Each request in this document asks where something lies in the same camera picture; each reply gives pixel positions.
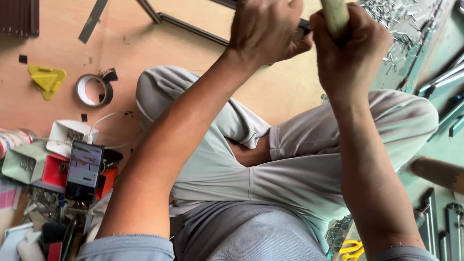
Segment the man's right hand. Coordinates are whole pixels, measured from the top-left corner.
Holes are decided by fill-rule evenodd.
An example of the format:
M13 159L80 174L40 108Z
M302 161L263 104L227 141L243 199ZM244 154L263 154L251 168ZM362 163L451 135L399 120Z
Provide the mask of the man's right hand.
M356 3L348 3L351 36L341 46L331 39L322 10L311 15L317 66L322 88L332 105L350 104L356 99L367 101L374 79L392 37Z

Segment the smartphone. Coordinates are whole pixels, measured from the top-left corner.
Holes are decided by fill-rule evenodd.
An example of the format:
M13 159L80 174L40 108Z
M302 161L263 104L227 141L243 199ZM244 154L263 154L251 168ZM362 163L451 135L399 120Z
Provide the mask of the smartphone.
M92 204L97 190L103 147L74 141L68 168L64 196L78 202Z

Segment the wooden board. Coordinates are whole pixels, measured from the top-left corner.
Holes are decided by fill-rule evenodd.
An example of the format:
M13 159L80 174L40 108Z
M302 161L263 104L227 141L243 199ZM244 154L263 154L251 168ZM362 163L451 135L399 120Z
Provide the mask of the wooden board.
M207 0L152 1L158 12L226 39L234 11ZM81 119L87 113L89 125L121 110L137 112L135 87L140 73L157 65L176 65L203 74L224 47L168 23L153 25L135 0L109 1L85 45L77 39L95 0L42 0L40 37L28 40L0 38L0 127L28 128L47 137L57 119ZM318 0L306 1L302 17L320 8ZM18 55L28 56L30 65L67 72L51 101L45 101L30 80L27 66ZM119 81L113 82L114 98L103 108L89 108L79 102L75 82L83 74L114 67ZM299 55L259 70L234 95L238 101L272 125L322 103L316 52ZM137 121L114 116L101 122L98 143L125 143L138 135ZM130 149L120 151L127 159Z

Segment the roll of tape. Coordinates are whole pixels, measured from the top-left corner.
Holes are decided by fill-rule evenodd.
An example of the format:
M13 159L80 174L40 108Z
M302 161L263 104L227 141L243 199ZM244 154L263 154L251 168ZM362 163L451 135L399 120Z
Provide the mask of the roll of tape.
M93 102L85 93L85 85L87 84L88 81L92 79L96 79L98 82L100 82L103 85L103 88L105 90L105 96L103 100L97 104ZM98 75L94 75L94 74L85 74L81 76L76 82L76 92L77 92L77 96L79 97L79 100L81 100L83 104L90 106L90 107L106 106L113 99L113 87L111 86L111 84L105 83L102 77Z

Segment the leg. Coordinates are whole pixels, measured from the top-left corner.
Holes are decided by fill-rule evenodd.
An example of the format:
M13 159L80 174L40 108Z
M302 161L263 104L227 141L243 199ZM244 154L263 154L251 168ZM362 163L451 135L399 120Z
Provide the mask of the leg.
M139 78L136 91L143 127L148 128L198 78L197 74L173 66L146 70ZM269 128L265 121L231 99L182 169L172 189L175 204L250 200L249 170L235 160L224 136L254 148L258 137L265 135Z
M437 111L426 99L392 90L371 91L369 103L398 170L437 129ZM286 204L312 222L327 224L348 215L340 190L338 142L339 130L329 104L272 127L273 161L252 168L250 198Z

